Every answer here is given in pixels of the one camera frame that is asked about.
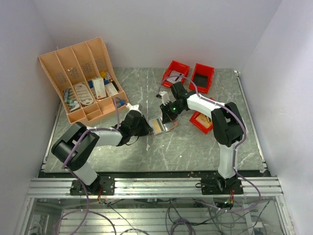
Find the gold credit card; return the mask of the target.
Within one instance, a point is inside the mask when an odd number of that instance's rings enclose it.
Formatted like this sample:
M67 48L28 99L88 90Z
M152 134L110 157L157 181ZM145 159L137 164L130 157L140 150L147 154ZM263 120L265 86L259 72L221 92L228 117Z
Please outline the gold credit card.
M164 125L159 117L149 120L149 125L152 128L154 135L159 135L165 132Z

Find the red bin with gold cards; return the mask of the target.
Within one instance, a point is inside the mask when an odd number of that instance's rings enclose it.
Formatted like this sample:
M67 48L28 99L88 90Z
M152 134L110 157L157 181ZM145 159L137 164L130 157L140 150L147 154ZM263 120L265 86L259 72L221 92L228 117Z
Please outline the red bin with gold cards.
M190 118L190 122L198 127L203 133L208 134L213 128L211 111L216 108L216 105L199 98L197 95L188 98L187 104L191 110L195 111Z

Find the red bin with black cards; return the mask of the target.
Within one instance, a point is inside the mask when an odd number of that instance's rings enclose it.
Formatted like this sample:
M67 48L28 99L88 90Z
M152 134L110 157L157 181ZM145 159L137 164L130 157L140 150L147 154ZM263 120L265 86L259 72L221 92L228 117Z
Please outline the red bin with black cards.
M208 94L214 71L214 67L196 63L191 80L196 85L199 93Z

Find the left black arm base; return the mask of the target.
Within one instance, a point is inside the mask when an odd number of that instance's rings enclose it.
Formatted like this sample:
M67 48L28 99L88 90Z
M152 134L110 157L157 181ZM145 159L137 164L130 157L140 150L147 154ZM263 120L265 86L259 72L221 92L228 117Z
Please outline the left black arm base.
M88 195L114 195L115 180L110 176L98 176L91 185L86 185L80 180L73 180L69 190L70 195L85 195L85 189Z

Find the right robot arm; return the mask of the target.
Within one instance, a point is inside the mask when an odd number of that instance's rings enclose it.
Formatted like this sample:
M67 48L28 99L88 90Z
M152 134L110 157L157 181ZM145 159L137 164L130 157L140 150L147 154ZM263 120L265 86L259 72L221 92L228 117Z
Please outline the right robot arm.
M220 148L219 179L216 190L222 194L233 188L237 174L237 150L246 140L246 128L237 105L234 102L222 103L206 98L197 91L187 91L181 82L171 86L175 101L167 92L158 91L162 99L162 123L174 121L182 111L193 110L206 115L213 125L213 134Z

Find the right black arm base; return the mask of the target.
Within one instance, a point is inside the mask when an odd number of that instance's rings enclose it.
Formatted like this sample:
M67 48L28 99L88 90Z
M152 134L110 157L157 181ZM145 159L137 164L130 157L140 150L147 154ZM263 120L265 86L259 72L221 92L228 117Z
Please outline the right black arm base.
M196 188L200 188L202 195L230 195L231 193L243 194L243 186L237 176L224 179L221 176L209 178L201 178L199 183L195 184Z

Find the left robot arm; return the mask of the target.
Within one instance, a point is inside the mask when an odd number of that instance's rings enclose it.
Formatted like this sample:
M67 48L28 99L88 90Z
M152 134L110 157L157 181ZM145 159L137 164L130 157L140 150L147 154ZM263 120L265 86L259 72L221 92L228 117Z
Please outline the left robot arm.
M88 194L105 189L104 181L88 164L88 158L97 146L127 145L131 137L147 136L152 132L145 116L129 111L121 123L110 128L90 128L81 122L73 124L52 146L51 153L63 167L77 176Z

